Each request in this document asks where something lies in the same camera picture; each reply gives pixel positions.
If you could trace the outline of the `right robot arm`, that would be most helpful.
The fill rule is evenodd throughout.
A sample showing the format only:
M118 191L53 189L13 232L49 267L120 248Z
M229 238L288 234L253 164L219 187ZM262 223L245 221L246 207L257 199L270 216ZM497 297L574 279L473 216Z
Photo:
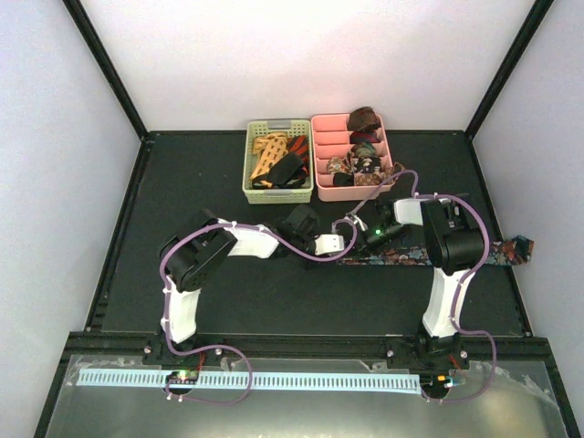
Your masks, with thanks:
M408 228L423 230L425 251L433 267L432 291L413 342L417 361L437 367L460 349L460 315L466 290L490 247L480 217L464 203L445 195L416 195L378 209L381 222L361 227L367 249L401 237Z

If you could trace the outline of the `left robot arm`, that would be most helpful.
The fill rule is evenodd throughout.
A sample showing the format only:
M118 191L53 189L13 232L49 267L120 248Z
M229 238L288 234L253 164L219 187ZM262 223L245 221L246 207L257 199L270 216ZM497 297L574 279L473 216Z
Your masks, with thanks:
M272 224L243 227L208 210L194 217L171 237L160 252L159 272L168 296L161 326L169 337L163 352L176 364L195 354L196 311L203 285L228 257L270 259L285 256L290 248L313 258L335 256L345 250L336 231L320 231L318 215L306 205L295 207Z

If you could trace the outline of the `navy floral tie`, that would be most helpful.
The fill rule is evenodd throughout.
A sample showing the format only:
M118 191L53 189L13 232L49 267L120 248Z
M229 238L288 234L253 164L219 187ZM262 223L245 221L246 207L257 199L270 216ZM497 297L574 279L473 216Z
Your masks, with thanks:
M535 242L522 235L505 241L491 243L485 260L490 266L521 266L531 260ZM396 247L384 249L378 255L352 255L337 260L344 266L430 266L424 246Z

